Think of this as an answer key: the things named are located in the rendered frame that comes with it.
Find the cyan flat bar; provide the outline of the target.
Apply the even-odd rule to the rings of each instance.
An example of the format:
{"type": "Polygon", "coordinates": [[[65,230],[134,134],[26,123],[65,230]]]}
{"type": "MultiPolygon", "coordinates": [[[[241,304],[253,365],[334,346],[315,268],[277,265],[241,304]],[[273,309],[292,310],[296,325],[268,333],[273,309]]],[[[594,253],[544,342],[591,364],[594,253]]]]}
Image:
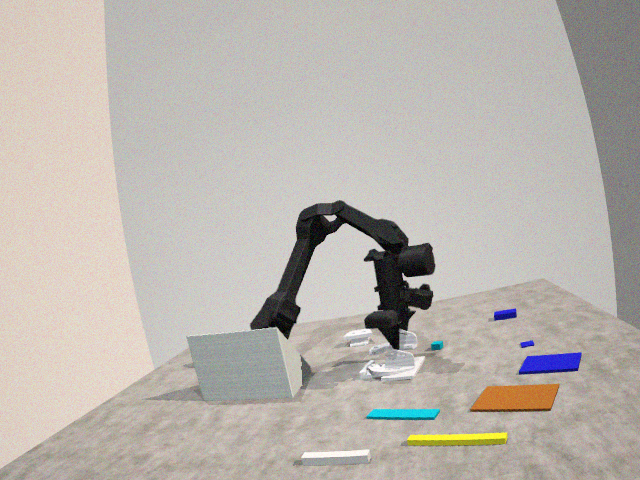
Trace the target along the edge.
{"type": "Polygon", "coordinates": [[[374,409],[368,414],[367,419],[434,420],[439,412],[439,409],[374,409]]]}

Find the orange flat plate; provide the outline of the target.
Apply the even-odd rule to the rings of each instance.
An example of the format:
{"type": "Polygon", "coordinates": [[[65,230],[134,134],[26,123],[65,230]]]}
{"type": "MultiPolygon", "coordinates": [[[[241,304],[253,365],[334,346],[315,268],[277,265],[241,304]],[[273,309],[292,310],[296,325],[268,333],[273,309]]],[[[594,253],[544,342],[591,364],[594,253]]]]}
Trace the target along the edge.
{"type": "Polygon", "coordinates": [[[560,384],[487,386],[470,411],[550,411],[560,384]]]}

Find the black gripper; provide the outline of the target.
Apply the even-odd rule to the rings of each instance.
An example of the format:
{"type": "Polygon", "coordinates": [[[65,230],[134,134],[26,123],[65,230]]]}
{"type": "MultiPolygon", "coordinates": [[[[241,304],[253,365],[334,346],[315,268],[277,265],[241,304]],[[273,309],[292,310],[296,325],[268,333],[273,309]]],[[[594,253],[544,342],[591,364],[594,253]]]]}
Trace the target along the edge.
{"type": "Polygon", "coordinates": [[[364,319],[365,327],[378,328],[393,350],[399,350],[399,328],[407,331],[409,319],[416,312],[408,309],[410,306],[400,310],[400,290],[406,283],[407,280],[403,281],[403,277],[391,281],[377,281],[374,290],[379,292],[381,305],[377,307],[382,311],[374,311],[364,319]]]}

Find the yellow flat bar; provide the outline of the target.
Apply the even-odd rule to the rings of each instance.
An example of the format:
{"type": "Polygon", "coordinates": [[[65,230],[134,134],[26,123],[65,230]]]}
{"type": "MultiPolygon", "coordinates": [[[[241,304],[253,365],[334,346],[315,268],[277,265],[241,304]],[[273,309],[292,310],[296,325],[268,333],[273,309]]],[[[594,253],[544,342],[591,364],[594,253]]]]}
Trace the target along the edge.
{"type": "Polygon", "coordinates": [[[485,434],[459,434],[459,435],[410,435],[407,439],[409,446],[411,445],[492,445],[506,444],[507,433],[485,433],[485,434]]]}

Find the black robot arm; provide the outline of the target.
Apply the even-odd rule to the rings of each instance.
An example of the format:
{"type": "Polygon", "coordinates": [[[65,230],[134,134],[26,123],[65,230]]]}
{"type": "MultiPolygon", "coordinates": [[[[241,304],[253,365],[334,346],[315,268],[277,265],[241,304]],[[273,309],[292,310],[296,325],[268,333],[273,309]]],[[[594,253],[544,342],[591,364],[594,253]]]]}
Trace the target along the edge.
{"type": "MultiPolygon", "coordinates": [[[[251,321],[251,330],[277,328],[289,339],[301,309],[296,305],[295,298],[315,247],[345,223],[372,237],[385,250],[378,252],[372,249],[364,259],[365,262],[373,261],[376,281],[399,279],[403,277],[402,273],[406,277],[433,275],[435,258],[432,246],[429,243],[408,246],[408,237],[394,221],[375,219],[342,200],[317,203],[299,214],[297,241],[278,289],[266,299],[260,312],[251,321]],[[335,215],[337,218],[329,222],[325,215],[335,215]]],[[[423,283],[419,289],[411,289],[406,283],[400,290],[400,310],[407,309],[407,306],[428,310],[433,296],[429,284],[423,283]]]]}

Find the blue flat plate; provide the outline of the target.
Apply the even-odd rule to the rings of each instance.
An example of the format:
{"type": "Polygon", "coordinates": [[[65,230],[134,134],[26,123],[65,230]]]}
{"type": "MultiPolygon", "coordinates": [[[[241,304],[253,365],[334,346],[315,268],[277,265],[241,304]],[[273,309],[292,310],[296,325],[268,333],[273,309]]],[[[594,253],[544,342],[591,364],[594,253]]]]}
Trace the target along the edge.
{"type": "Polygon", "coordinates": [[[527,356],[519,371],[522,374],[578,371],[582,352],[527,356]]]}

